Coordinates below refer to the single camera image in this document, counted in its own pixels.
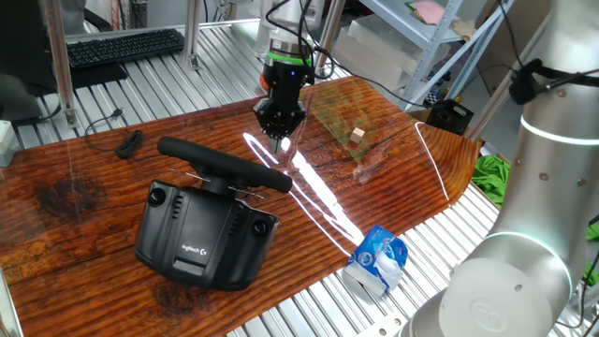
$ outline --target wooden tabletop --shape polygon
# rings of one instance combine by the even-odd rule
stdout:
[[[171,282],[135,258],[151,181],[199,185],[169,170],[193,172],[182,160],[121,160],[83,138],[17,153],[0,168],[0,267],[25,335],[223,335],[338,270],[372,226],[399,235],[466,188],[479,143],[417,123],[356,78],[305,88],[302,99],[310,115],[277,155],[252,112],[257,99],[91,136],[115,148],[139,129],[137,158],[172,136],[287,171],[289,194],[262,188],[265,200],[250,199],[281,225],[242,292]],[[366,131],[359,145],[354,127]]]

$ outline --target black cable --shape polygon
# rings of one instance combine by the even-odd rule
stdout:
[[[216,7],[216,10],[214,11],[214,16],[212,16],[212,21],[211,22],[215,22],[216,21],[216,16],[218,16],[218,7]]]
[[[589,333],[591,333],[591,330],[595,326],[595,324],[597,324],[597,320],[599,320],[599,315],[597,315],[595,318],[592,319],[591,325],[589,326],[589,328],[586,331],[584,331],[584,333],[580,337],[587,337],[589,335]]]
[[[206,17],[205,22],[208,22],[208,4],[206,4],[207,0],[204,0],[204,16]]]
[[[116,156],[118,156],[121,159],[132,159],[135,161],[141,161],[141,160],[159,156],[160,154],[149,155],[149,156],[142,157],[142,158],[136,158],[133,156],[133,152],[138,147],[138,145],[140,145],[141,142],[143,141],[143,133],[139,130],[135,130],[129,136],[129,138],[127,140],[125,140],[121,145],[119,145],[116,149],[101,149],[101,148],[98,148],[97,146],[93,145],[92,141],[90,140],[90,135],[89,135],[90,128],[99,122],[107,121],[110,118],[117,118],[117,117],[121,116],[123,113],[124,113],[124,111],[122,109],[117,109],[110,116],[100,118],[98,120],[91,122],[89,125],[87,125],[87,127],[85,128],[85,141],[87,141],[87,145],[90,148],[97,150],[99,152],[102,152],[102,153],[114,152],[114,154],[116,154]]]
[[[561,326],[564,326],[564,327],[567,327],[570,329],[578,329],[582,326],[582,322],[584,322],[584,296],[587,293],[587,286],[589,285],[589,280],[591,280],[592,271],[594,271],[595,267],[597,266],[597,261],[599,261],[599,252],[597,252],[597,256],[595,256],[595,260],[591,264],[589,273],[583,280],[582,292],[580,293],[580,319],[578,320],[578,324],[576,324],[575,326],[571,326],[571,325],[568,325],[568,324],[565,324],[565,323],[559,322],[559,321],[555,322],[556,324],[559,324]],[[596,323],[596,318],[593,320],[593,323],[589,327],[589,330],[587,330],[587,333],[584,334],[583,336],[586,336],[588,334],[588,331],[590,331],[592,326]]]
[[[514,54],[516,55],[516,60],[518,60],[518,64],[520,66],[524,66],[524,64],[522,63],[522,60],[520,60],[518,48],[516,48],[516,36],[514,35],[514,30],[512,29],[512,25],[509,23],[509,19],[507,18],[507,13],[505,13],[503,0],[497,0],[497,4],[499,4],[499,8],[502,9],[502,13],[504,14],[505,25],[507,26],[507,31],[509,32],[509,37],[512,40],[512,49],[514,50]]]
[[[141,18],[139,17],[138,11],[135,8],[133,10],[133,15],[135,16],[135,20],[137,22],[139,22],[139,27],[140,28],[145,28],[145,26],[143,25],[143,22],[141,21]]]
[[[126,29],[125,20],[124,20],[124,10],[123,10],[123,2],[119,0],[119,11],[121,12],[121,22],[123,25],[123,30]]]
[[[550,87],[549,90],[555,89],[557,87],[560,87],[560,86],[565,85],[567,83],[573,82],[573,81],[575,81],[575,80],[577,80],[579,78],[585,77],[587,75],[594,74],[596,72],[599,72],[599,68],[593,69],[593,70],[588,70],[588,71],[585,71],[585,72],[578,72],[578,73],[572,74],[571,76],[567,76],[567,77],[564,77],[564,78],[561,78],[561,79],[557,79],[557,80],[555,80],[553,82],[549,82],[547,85]]]
[[[309,0],[309,2],[306,4],[306,7],[304,7],[303,4],[301,3],[301,1],[299,1],[299,8],[301,8],[301,17],[303,18],[303,26],[306,28],[306,33],[308,33],[308,36],[310,37],[312,42],[316,43],[316,39],[312,36],[312,32],[310,32],[310,28],[308,27],[308,22],[305,20],[306,13],[308,12],[308,8],[310,7],[310,3],[312,3],[312,0]],[[299,20],[299,28],[301,28],[301,21],[302,21],[302,19]],[[324,49],[320,48],[320,46],[316,46],[316,47],[314,47],[312,53],[314,53],[314,51],[322,52],[321,50],[324,50]],[[312,55],[311,55],[310,60],[313,63],[315,78],[317,78],[319,80],[328,80],[335,73],[335,65],[331,62],[330,72],[328,74],[325,74],[325,75],[318,74],[316,72],[316,65],[314,64],[314,57]]]
[[[380,87],[381,87],[381,88],[383,88],[383,89],[384,89],[386,92],[390,93],[390,94],[391,94],[391,95],[393,95],[395,98],[399,99],[401,102],[408,103],[408,104],[411,104],[411,105],[413,105],[413,106],[416,106],[416,107],[426,108],[426,107],[425,107],[424,105],[422,105],[422,104],[418,104],[418,103],[410,102],[409,100],[407,100],[407,99],[404,99],[404,98],[402,98],[402,97],[398,96],[397,94],[395,94],[395,93],[393,93],[392,91],[390,91],[390,90],[389,90],[387,87],[385,87],[383,84],[381,84],[381,83],[379,83],[379,82],[377,82],[377,81],[375,81],[375,80],[367,79],[367,78],[365,78],[365,77],[363,77],[363,76],[360,76],[360,75],[354,74],[354,73],[353,73],[351,70],[349,70],[349,69],[348,69],[346,66],[343,66],[343,65],[341,65],[339,62],[337,62],[335,59],[333,59],[333,58],[332,58],[332,56],[330,55],[330,52],[328,52],[327,50],[325,50],[325,49],[322,49],[322,48],[320,48],[320,47],[318,47],[318,49],[319,49],[319,51],[320,51],[320,52],[324,53],[324,54],[325,54],[325,56],[327,56],[327,57],[329,58],[329,60],[330,60],[330,61],[331,61],[331,62],[332,62],[334,65],[336,65],[336,66],[338,66],[339,68],[341,68],[341,69],[343,69],[343,70],[347,71],[349,74],[351,74],[351,75],[353,75],[353,76],[356,76],[356,77],[357,77],[357,78],[359,78],[359,79],[362,79],[362,80],[365,80],[365,81],[368,81],[368,82],[370,82],[370,83],[374,83],[374,84],[376,84],[376,85],[380,86]]]
[[[50,118],[56,116],[61,111],[61,108],[62,107],[61,107],[60,103],[58,103],[58,106],[56,107],[56,109],[50,115],[48,115],[46,117],[26,118],[26,119],[22,119],[22,120],[18,120],[18,121],[12,121],[11,123],[12,123],[13,127],[40,124],[40,123],[48,121]]]
[[[471,84],[472,84],[472,83],[473,83],[473,82],[474,82],[476,79],[478,79],[479,77],[481,77],[481,76],[482,76],[482,75],[483,75],[485,72],[487,72],[487,71],[489,71],[489,70],[491,70],[491,69],[494,69],[494,68],[496,68],[496,67],[498,67],[498,66],[501,66],[501,67],[504,67],[504,68],[507,68],[507,69],[509,69],[509,70],[512,70],[512,71],[516,72],[516,70],[514,70],[514,69],[513,69],[511,66],[508,66],[508,65],[505,65],[505,64],[498,64],[498,65],[488,66],[488,67],[486,67],[486,68],[484,68],[484,69],[482,69],[482,70],[479,70],[479,71],[478,71],[478,73],[477,73],[475,76],[473,76],[471,79],[469,79],[469,80],[466,82],[466,84],[464,84],[463,88],[461,88],[460,92],[459,92],[459,93],[458,93],[456,96],[459,96],[459,95],[461,95],[461,94],[462,94],[464,91],[466,91],[466,89],[468,89],[468,87],[469,87],[469,86],[470,86],[470,85],[471,85]]]

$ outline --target black keyboard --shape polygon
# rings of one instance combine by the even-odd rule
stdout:
[[[174,29],[163,29],[126,37],[73,43],[66,46],[71,67],[132,61],[183,50],[183,36]]]

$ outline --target wooden block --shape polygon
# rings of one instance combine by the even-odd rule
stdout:
[[[364,130],[356,127],[354,131],[352,131],[352,135],[349,137],[349,140],[359,144],[362,141],[362,137],[364,137]]]

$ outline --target metal grating floor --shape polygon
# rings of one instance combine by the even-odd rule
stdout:
[[[243,24],[257,24],[257,21]],[[127,33],[103,34],[102,37],[122,34]],[[79,36],[78,40],[92,38],[94,36]],[[94,125],[91,132],[214,108],[265,94],[258,82],[262,64],[252,56],[251,48],[232,33],[231,22],[201,25],[198,50],[203,65],[201,76],[196,71],[185,70],[178,55],[125,63],[128,79],[76,90],[80,126],[67,127],[61,116],[41,125],[19,126],[15,130],[19,143],[27,149],[80,137],[89,123],[109,116],[117,107],[125,108],[122,117]],[[343,76],[347,74],[336,69],[332,78]],[[58,102],[58,95],[46,95],[37,100],[45,115],[50,114]],[[497,208],[470,185],[452,208],[401,235],[410,254],[400,286],[395,290],[378,298],[337,271],[227,336],[355,336],[380,324],[388,315],[399,318],[403,325],[420,305],[447,286],[450,270],[482,241],[497,213]],[[584,329],[557,327],[549,336],[580,336],[582,331]]]

